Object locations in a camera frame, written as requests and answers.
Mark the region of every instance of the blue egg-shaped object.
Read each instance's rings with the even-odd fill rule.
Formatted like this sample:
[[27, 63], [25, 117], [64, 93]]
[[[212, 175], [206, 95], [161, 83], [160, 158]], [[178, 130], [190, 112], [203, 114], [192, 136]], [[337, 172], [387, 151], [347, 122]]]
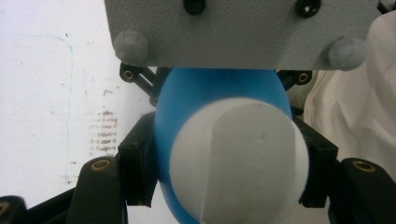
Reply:
[[198, 223], [177, 200], [169, 174], [171, 150], [183, 124], [214, 101], [246, 97], [273, 105], [291, 117], [282, 83], [273, 70], [175, 68], [166, 79], [154, 122], [159, 178], [164, 198], [180, 223]]

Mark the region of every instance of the white cloth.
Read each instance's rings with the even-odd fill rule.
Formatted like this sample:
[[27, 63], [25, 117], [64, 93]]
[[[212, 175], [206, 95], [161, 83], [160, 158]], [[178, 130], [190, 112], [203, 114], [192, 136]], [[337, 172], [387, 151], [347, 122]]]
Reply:
[[304, 121], [339, 146], [338, 159], [377, 163], [396, 180], [396, 11], [378, 17], [368, 57], [349, 71], [319, 71]]

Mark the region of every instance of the white ball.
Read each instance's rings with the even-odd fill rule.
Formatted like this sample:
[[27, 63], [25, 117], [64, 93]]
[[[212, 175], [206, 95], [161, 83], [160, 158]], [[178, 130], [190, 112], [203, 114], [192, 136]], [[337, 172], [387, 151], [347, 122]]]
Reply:
[[307, 149], [279, 109], [247, 98], [221, 100], [184, 124], [170, 176], [177, 199], [201, 223], [273, 223], [304, 191]]

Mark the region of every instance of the white wall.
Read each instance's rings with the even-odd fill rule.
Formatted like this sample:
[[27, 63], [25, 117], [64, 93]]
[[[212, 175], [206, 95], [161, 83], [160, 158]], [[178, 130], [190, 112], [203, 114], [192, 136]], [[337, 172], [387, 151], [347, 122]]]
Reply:
[[[103, 1], [6, 0], [0, 24], [0, 196], [32, 207], [73, 188], [86, 161], [115, 155], [153, 108], [119, 78]], [[129, 217], [176, 223], [159, 188], [151, 209], [131, 207]], [[308, 220], [328, 223], [324, 209], [299, 208], [286, 221]]]

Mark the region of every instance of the stain on wall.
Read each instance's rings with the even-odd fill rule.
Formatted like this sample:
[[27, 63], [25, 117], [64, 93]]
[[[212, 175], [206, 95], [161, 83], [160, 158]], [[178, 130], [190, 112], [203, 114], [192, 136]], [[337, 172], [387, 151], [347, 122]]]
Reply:
[[113, 91], [105, 90], [105, 91], [103, 92], [103, 96], [106, 96], [106, 94], [111, 94], [111, 93], [113, 93]]
[[111, 111], [97, 114], [90, 126], [91, 151], [105, 152], [106, 156], [117, 153], [117, 117]]

